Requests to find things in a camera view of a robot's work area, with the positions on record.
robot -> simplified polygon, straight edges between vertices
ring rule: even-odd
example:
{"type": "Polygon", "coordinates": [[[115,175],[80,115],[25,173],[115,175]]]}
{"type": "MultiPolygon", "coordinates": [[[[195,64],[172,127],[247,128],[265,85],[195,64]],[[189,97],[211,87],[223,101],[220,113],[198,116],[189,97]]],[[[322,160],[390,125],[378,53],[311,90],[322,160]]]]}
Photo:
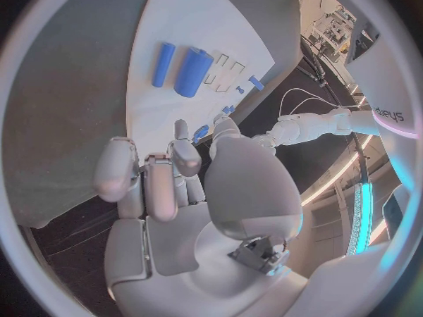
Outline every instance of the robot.
{"type": "Polygon", "coordinates": [[[214,119],[203,191],[201,158],[186,122],[178,120],[167,152],[145,158],[146,213],[135,144],[113,138],[99,159],[94,187],[102,199],[118,203],[105,273],[123,314],[258,316],[266,300],[279,294],[275,307],[282,316],[306,279],[285,266],[289,241],[302,226],[302,207],[275,147],[352,131],[377,135],[372,112],[336,108],[324,115],[281,116],[252,139],[221,113],[214,119]]]}

white cable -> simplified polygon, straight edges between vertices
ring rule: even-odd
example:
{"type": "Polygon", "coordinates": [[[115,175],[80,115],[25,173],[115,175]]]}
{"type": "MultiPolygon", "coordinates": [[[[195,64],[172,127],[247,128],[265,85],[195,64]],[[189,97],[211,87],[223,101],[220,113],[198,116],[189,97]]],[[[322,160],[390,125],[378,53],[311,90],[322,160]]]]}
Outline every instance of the white cable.
{"type": "Polygon", "coordinates": [[[337,105],[337,104],[332,104],[331,102],[329,102],[329,101],[327,101],[327,100],[325,100],[325,99],[322,99],[321,97],[319,97],[318,95],[316,95],[316,94],[313,94],[313,93],[310,93],[310,92],[308,92],[307,90],[304,90],[304,89],[301,89],[301,88],[291,88],[291,89],[289,89],[284,95],[283,95],[283,97],[282,97],[282,100],[281,100],[281,106],[279,107],[279,117],[281,117],[281,114],[282,114],[282,105],[283,105],[283,100],[285,99],[285,97],[286,97],[286,95],[289,93],[289,92],[291,92],[291,91],[293,91],[293,90],[300,90],[301,92],[304,92],[304,93],[307,93],[307,94],[309,94],[309,95],[311,95],[312,97],[314,97],[314,98],[309,98],[309,99],[305,99],[303,102],[301,102],[298,106],[296,106],[295,108],[294,108],[294,110],[293,111],[291,111],[291,113],[290,114],[292,114],[301,104],[303,104],[304,102],[306,102],[307,100],[311,100],[311,99],[318,99],[318,100],[320,100],[320,101],[322,101],[322,102],[324,102],[324,103],[326,103],[326,104],[329,104],[329,105],[331,105],[331,106],[333,106],[333,107],[337,107],[337,108],[357,108],[357,105],[354,105],[354,106],[339,106],[339,105],[337,105]]]}

white curved panel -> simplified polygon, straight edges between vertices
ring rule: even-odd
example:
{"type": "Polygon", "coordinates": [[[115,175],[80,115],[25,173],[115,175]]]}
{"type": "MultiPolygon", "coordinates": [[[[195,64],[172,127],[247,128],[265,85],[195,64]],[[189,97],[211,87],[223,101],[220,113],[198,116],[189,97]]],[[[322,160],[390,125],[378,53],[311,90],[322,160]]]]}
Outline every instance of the white curved panel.
{"type": "Polygon", "coordinates": [[[187,121],[190,135],[202,125],[211,127],[223,107],[237,106],[254,87],[250,76],[260,80],[273,64],[259,35],[229,0],[149,0],[135,36],[127,86],[127,131],[140,159],[166,150],[179,118],[187,121]],[[162,42],[175,44],[176,52],[164,86],[156,88],[151,81],[162,42]],[[182,97],[173,84],[189,46],[204,49],[215,62],[225,54],[245,69],[226,93],[202,84],[193,98],[182,97]],[[235,89],[238,85],[244,94],[235,89]]]}

small blue cylinder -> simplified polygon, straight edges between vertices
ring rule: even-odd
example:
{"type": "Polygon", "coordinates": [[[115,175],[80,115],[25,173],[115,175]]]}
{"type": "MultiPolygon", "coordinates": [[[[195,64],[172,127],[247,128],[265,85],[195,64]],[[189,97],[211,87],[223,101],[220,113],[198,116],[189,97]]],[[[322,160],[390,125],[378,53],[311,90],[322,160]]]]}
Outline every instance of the small blue cylinder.
{"type": "Polygon", "coordinates": [[[173,86],[175,91],[183,97],[194,97],[213,61],[206,51],[190,47],[173,86]]]}
{"type": "Polygon", "coordinates": [[[173,53],[175,52],[175,45],[164,42],[161,44],[159,59],[157,60],[156,70],[154,71],[152,85],[155,87],[162,87],[164,78],[166,77],[173,53]]]}

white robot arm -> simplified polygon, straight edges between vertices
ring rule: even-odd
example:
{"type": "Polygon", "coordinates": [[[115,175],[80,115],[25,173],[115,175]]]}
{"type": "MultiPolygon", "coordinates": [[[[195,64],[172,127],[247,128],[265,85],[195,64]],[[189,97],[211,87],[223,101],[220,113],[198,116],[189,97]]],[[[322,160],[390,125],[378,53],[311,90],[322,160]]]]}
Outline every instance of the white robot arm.
{"type": "Polygon", "coordinates": [[[379,135],[371,111],[351,112],[336,108],[324,115],[303,113],[285,115],[265,135],[253,140],[275,153],[275,147],[312,141],[323,134],[349,135],[351,132],[379,135]]]}

